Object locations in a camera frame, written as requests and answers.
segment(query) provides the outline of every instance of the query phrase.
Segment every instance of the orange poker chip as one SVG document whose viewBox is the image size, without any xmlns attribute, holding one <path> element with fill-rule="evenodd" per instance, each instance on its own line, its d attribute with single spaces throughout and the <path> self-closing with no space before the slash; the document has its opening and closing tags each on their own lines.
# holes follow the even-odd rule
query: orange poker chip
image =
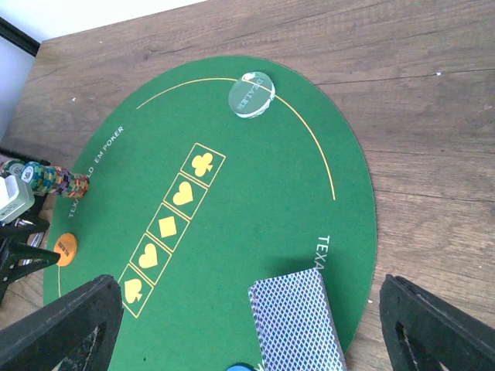
<svg viewBox="0 0 495 371">
<path fill-rule="evenodd" d="M 77 252 L 77 240 L 72 233 L 65 233 L 55 242 L 53 251 L 60 254 L 60 259 L 56 265 L 65 267 L 74 259 Z"/>
</svg>

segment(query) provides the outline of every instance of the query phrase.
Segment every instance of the white wall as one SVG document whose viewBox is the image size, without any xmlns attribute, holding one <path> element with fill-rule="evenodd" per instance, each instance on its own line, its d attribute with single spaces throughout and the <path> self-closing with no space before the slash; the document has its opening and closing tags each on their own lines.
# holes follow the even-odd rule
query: white wall
<svg viewBox="0 0 495 371">
<path fill-rule="evenodd" d="M 42 42 L 204 0 L 0 0 L 0 17 Z M 0 139 L 34 59 L 0 38 Z"/>
</svg>

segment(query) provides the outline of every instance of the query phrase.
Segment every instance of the green felt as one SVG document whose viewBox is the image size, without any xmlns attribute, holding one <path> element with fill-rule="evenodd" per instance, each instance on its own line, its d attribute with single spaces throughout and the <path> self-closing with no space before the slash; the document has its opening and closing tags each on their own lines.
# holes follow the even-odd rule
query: green felt
<svg viewBox="0 0 495 371">
<path fill-rule="evenodd" d="M 243 119 L 227 97 L 250 71 L 269 75 L 277 97 L 261 116 Z M 194 177 L 192 161 L 206 152 L 212 168 L 198 184 L 179 175 Z M 374 272 L 373 189 L 349 125 L 304 77 L 245 56 L 179 66 L 118 106 L 73 171 L 90 174 L 89 192 L 77 204 L 56 201 L 48 244 L 74 233 L 77 256 L 68 267 L 45 269 L 44 299 L 99 274 L 119 280 L 127 306 L 111 370 L 256 366 L 261 353 L 248 288 L 315 266 L 340 343 L 349 348 Z M 180 216 L 163 202 L 174 206 L 182 182 L 191 185 L 193 201 L 175 205 Z M 176 235 L 161 238 L 158 220 L 168 217 Z M 158 265 L 141 269 L 145 280 L 133 267 L 149 244 Z M 126 302 L 125 282 L 136 279 L 142 296 Z"/>
</svg>

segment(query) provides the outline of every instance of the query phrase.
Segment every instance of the playing card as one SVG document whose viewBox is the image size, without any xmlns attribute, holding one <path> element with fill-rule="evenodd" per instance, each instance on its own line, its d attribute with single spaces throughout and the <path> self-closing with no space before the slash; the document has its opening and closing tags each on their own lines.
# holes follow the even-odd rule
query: playing card
<svg viewBox="0 0 495 371">
<path fill-rule="evenodd" d="M 249 299 L 265 371 L 346 370 L 317 269 L 256 281 Z"/>
</svg>

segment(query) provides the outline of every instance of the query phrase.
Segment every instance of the wood grain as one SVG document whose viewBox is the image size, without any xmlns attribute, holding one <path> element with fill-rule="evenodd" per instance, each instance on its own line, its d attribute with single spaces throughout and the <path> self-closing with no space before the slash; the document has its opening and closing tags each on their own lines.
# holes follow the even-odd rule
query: wood grain
<svg viewBox="0 0 495 371">
<path fill-rule="evenodd" d="M 70 167 L 132 91 L 190 60 L 248 54 L 302 73 L 350 122 L 375 188 L 377 267 L 349 369 L 391 369 L 387 273 L 495 326 L 493 19 L 488 0 L 210 0 L 52 39 L 2 145 Z M 13 284 L 0 328 L 41 293 L 41 274 Z"/>
</svg>

